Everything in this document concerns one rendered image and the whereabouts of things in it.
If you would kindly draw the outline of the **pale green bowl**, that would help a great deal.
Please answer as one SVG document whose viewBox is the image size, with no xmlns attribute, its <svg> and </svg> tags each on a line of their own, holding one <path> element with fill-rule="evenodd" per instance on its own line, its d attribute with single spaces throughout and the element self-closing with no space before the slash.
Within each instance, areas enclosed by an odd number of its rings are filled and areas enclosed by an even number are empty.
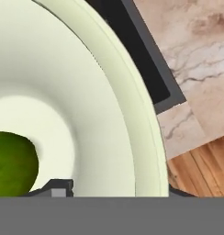
<svg viewBox="0 0 224 235">
<path fill-rule="evenodd" d="M 0 0 L 0 131 L 39 158 L 31 191 L 166 197 L 159 122 L 129 53 L 85 0 Z"/>
</svg>

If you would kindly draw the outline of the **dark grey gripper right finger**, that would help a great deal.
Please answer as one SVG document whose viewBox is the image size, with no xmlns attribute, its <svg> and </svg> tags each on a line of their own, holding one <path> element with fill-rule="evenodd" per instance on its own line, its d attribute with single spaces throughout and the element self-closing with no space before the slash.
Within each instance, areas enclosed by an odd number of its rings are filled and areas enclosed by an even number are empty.
<svg viewBox="0 0 224 235">
<path fill-rule="evenodd" d="M 176 189 L 176 188 L 172 187 L 171 185 L 169 185 L 169 190 L 170 190 L 170 193 L 172 192 L 173 194 L 176 194 L 176 195 L 179 195 L 179 196 L 194 196 L 194 195 L 188 194 L 185 191 Z"/>
</svg>

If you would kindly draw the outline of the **dark grey sink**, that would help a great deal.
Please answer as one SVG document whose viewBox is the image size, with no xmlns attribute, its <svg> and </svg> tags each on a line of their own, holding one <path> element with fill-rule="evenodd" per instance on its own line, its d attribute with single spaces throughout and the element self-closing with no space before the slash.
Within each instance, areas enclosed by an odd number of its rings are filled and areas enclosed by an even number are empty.
<svg viewBox="0 0 224 235">
<path fill-rule="evenodd" d="M 114 30 L 160 114 L 186 99 L 133 0 L 85 0 Z"/>
</svg>

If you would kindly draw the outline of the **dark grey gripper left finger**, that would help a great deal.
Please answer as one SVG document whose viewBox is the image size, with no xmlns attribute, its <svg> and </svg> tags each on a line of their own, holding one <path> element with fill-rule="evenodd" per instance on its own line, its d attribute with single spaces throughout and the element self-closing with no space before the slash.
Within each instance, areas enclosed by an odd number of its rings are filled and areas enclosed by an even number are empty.
<svg viewBox="0 0 224 235">
<path fill-rule="evenodd" d="M 50 179 L 44 186 L 27 196 L 73 197 L 73 179 Z"/>
</svg>

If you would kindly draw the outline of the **green lime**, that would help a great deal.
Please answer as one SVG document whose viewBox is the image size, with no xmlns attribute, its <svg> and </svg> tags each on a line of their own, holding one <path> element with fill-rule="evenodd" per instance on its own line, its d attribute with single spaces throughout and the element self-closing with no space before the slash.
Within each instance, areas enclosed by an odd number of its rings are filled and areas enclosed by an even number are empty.
<svg viewBox="0 0 224 235">
<path fill-rule="evenodd" d="M 26 137 L 0 131 L 0 197 L 27 194 L 38 173 L 34 144 Z"/>
</svg>

